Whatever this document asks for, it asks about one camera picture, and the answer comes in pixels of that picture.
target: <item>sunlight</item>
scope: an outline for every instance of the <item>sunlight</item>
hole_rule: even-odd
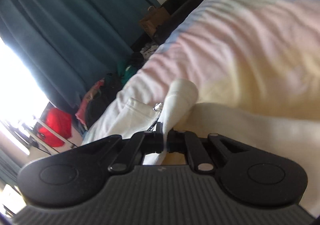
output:
[[[0,119],[14,127],[21,121],[33,126],[36,121],[32,116],[39,118],[48,102],[28,69],[0,39]],[[26,153],[27,149],[3,125],[0,130]]]

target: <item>red bag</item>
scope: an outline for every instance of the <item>red bag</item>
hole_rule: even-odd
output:
[[[44,121],[50,128],[65,139],[71,138],[71,115],[58,108],[51,108],[48,111]],[[51,147],[62,147],[65,143],[48,131],[45,127],[40,127],[38,132],[41,133],[42,140]]]

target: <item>pink fabric item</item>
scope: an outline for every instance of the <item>pink fabric item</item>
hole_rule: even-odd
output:
[[[96,82],[94,84],[94,86],[91,87],[91,89],[85,94],[79,110],[76,113],[76,117],[77,119],[83,124],[85,124],[85,110],[87,109],[87,105],[89,103],[89,101],[91,101],[93,99],[93,97],[97,94],[100,86],[102,86],[104,84],[104,79],[99,80],[98,82]]]

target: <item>curtain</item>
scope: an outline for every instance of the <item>curtain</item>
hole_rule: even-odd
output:
[[[14,188],[20,167],[2,150],[0,150],[0,179]]]
[[[156,0],[0,0],[0,37],[52,104],[74,114],[86,91],[130,56],[151,5],[159,6]]]

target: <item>ribbed black plastic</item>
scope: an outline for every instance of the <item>ribbed black plastic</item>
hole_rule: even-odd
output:
[[[314,220],[298,205],[255,209],[229,198],[208,175],[189,166],[136,166],[113,176],[89,201],[65,209],[27,206],[13,219],[25,225],[307,225]]]

